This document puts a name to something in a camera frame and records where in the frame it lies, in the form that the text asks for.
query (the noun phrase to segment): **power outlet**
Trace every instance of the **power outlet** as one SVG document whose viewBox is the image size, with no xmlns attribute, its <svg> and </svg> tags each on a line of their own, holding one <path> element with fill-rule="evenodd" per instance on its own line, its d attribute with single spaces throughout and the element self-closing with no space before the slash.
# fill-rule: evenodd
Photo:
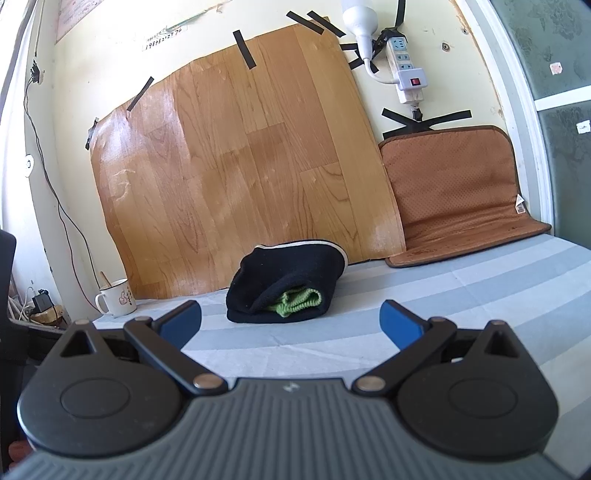
<svg viewBox="0 0 591 480">
<path fill-rule="evenodd" d="M 35 166 L 35 159 L 32 155 L 25 156 L 25 177 L 29 178 L 31 173 L 33 172 L 33 167 Z"/>
<path fill-rule="evenodd" d="M 428 84 L 423 69 L 413 65 L 406 38 L 390 38 L 386 43 L 386 56 L 392 73 L 399 79 L 396 85 L 398 100 L 403 105 L 417 106 L 423 100 L 423 88 Z"/>
</svg>

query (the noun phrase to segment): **wooden stick in mug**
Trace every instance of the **wooden stick in mug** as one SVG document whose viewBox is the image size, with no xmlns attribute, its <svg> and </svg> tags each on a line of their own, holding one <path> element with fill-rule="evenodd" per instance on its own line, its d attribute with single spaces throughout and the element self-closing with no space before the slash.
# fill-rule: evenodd
<svg viewBox="0 0 591 480">
<path fill-rule="evenodd" d="M 105 272 L 103 272 L 102 270 L 99 272 L 99 276 L 101 278 L 101 280 L 103 282 L 105 282 L 105 284 L 107 285 L 107 288 L 111 288 L 113 285 L 111 285 L 111 282 L 109 281 L 109 279 L 107 278 L 107 276 L 105 275 Z"/>
</svg>

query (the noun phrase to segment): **green towel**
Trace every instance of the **green towel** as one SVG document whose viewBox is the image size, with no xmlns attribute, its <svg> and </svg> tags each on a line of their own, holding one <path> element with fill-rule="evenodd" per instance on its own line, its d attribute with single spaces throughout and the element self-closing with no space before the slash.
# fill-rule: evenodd
<svg viewBox="0 0 591 480">
<path fill-rule="evenodd" d="M 269 305 L 267 310 L 278 313 L 286 318 L 292 313 L 309 307 L 317 307 L 322 303 L 322 295 L 313 288 L 299 287 L 292 288 L 282 293 L 281 297 L 273 305 Z"/>
</svg>

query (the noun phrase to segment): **black chair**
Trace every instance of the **black chair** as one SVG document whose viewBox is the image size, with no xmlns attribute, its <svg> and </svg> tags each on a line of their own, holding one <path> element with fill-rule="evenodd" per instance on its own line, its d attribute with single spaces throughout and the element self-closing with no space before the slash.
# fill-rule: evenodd
<svg viewBox="0 0 591 480">
<path fill-rule="evenodd" d="M 18 439 L 17 401 L 27 361 L 27 328 L 8 320 L 8 288 L 17 240 L 0 230 L 0 460 L 2 471 L 11 459 L 8 446 Z"/>
</svg>

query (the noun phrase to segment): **white light bulb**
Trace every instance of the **white light bulb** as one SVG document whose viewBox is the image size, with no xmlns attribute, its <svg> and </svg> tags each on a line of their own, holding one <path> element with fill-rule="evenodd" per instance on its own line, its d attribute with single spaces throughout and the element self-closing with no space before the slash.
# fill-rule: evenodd
<svg viewBox="0 0 591 480">
<path fill-rule="evenodd" d="M 341 0 L 345 27 L 355 35 L 359 56 L 362 60 L 372 58 L 374 49 L 372 35 L 378 29 L 378 15 L 369 6 L 369 0 Z"/>
</svg>

